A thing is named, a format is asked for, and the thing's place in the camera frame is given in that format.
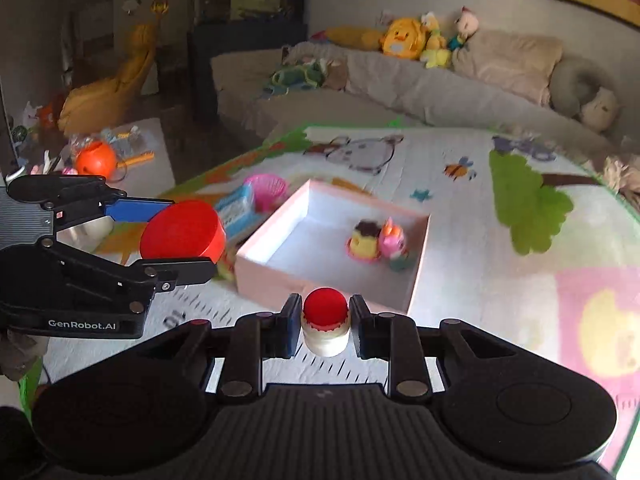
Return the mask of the gloved left hand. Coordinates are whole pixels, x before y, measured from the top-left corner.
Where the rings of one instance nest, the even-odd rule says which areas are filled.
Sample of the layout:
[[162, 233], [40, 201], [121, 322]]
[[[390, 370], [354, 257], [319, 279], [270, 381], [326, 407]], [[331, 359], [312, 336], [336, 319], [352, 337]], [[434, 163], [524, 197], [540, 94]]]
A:
[[7, 330], [0, 337], [1, 374], [18, 382], [42, 358], [49, 345], [48, 337], [32, 336]]

